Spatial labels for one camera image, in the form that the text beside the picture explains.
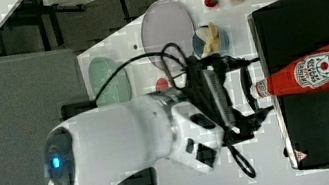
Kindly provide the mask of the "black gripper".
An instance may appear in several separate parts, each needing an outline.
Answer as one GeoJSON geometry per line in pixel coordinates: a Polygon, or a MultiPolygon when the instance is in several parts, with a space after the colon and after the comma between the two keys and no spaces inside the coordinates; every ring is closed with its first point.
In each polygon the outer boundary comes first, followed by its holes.
{"type": "Polygon", "coordinates": [[[257,59],[233,58],[216,53],[204,59],[188,57],[185,61],[186,97],[213,122],[223,126],[224,145],[253,139],[254,132],[258,131],[267,117],[266,110],[259,107],[249,91],[252,79],[248,67],[257,59]],[[232,99],[224,87],[226,74],[235,70],[240,74],[243,98],[253,110],[248,116],[233,107],[232,99]]]}

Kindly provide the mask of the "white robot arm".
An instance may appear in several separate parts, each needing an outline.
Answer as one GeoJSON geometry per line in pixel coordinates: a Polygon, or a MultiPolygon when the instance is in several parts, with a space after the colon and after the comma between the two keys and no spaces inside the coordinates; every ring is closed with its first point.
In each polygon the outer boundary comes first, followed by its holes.
{"type": "Polygon", "coordinates": [[[169,159],[208,173],[222,148],[252,137],[264,115],[244,116],[223,87],[249,61],[188,58],[186,82],[93,108],[53,128],[44,147],[47,185],[158,185],[155,163],[169,159]]]}

